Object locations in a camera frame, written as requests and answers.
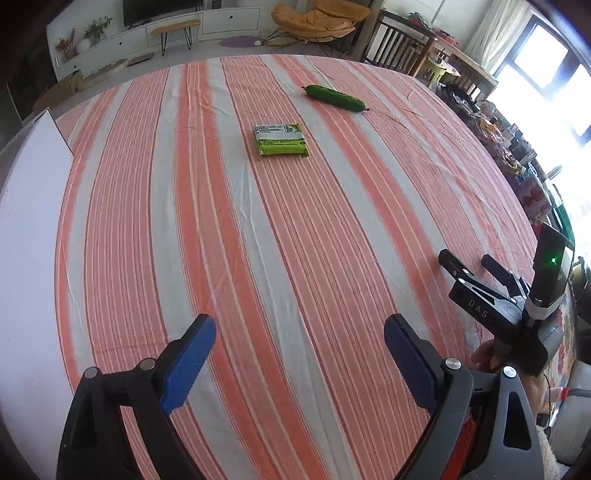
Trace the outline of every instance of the papasan chair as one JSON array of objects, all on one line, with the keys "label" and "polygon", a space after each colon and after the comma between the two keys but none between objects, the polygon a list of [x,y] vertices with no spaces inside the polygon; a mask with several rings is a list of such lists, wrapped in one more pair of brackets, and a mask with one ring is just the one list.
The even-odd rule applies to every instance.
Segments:
[{"label": "papasan chair", "polygon": [[371,10],[346,0],[316,0],[314,10],[301,14],[284,4],[271,11],[271,18],[279,28],[263,43],[274,38],[292,36],[298,41],[325,43],[342,38],[355,30]]}]

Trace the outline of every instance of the potted plant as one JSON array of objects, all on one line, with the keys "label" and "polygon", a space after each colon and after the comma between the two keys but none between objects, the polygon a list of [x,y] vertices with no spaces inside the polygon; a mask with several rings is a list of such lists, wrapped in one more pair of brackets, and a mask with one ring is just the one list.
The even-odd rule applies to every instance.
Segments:
[{"label": "potted plant", "polygon": [[105,28],[111,24],[111,20],[113,19],[106,15],[98,20],[93,20],[92,23],[88,25],[88,28],[84,33],[84,38],[89,38],[95,43],[100,42],[105,38]]},{"label": "potted plant", "polygon": [[76,56],[76,50],[74,49],[74,35],[76,35],[76,29],[72,28],[70,36],[67,38],[60,37],[60,41],[56,44],[56,50],[61,52],[65,61],[71,60]]}]

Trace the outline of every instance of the human hand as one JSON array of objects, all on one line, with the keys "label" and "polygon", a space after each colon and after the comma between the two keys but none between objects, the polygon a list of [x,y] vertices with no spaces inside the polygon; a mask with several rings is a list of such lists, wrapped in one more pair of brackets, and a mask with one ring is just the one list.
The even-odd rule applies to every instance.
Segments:
[{"label": "human hand", "polygon": [[[478,365],[476,369],[480,372],[495,372],[501,366],[501,359],[494,353],[494,340],[488,340],[480,345],[472,354],[470,360]],[[532,377],[525,375],[519,368],[516,368],[527,400],[530,402],[531,412],[534,418],[538,416],[542,399],[544,398],[543,375]]]}]

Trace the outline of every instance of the snack package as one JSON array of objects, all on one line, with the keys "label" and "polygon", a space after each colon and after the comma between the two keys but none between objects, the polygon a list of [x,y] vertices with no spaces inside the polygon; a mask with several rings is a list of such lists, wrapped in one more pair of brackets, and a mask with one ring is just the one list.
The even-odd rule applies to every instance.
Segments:
[{"label": "snack package", "polygon": [[552,208],[550,198],[531,165],[528,165],[523,175],[507,178],[507,181],[531,223],[539,220]]},{"label": "snack package", "polygon": [[298,124],[257,125],[255,138],[261,155],[295,153],[308,156],[306,140]]}]

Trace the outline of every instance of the tv cabinet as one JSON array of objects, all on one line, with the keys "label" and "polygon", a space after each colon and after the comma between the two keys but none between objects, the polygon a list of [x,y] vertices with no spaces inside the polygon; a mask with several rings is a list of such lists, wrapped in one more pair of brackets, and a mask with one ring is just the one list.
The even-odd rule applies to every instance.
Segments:
[{"label": "tv cabinet", "polygon": [[[236,7],[203,10],[151,21],[103,40],[70,61],[62,62],[60,59],[53,59],[53,68],[58,81],[76,70],[80,70],[86,76],[115,60],[126,57],[131,59],[150,51],[158,51],[160,37],[151,35],[153,30],[195,19],[199,19],[201,25],[191,30],[193,42],[217,40],[236,35],[257,35],[260,14],[261,9],[258,7]],[[168,34],[168,47],[184,43],[182,30]]]}]

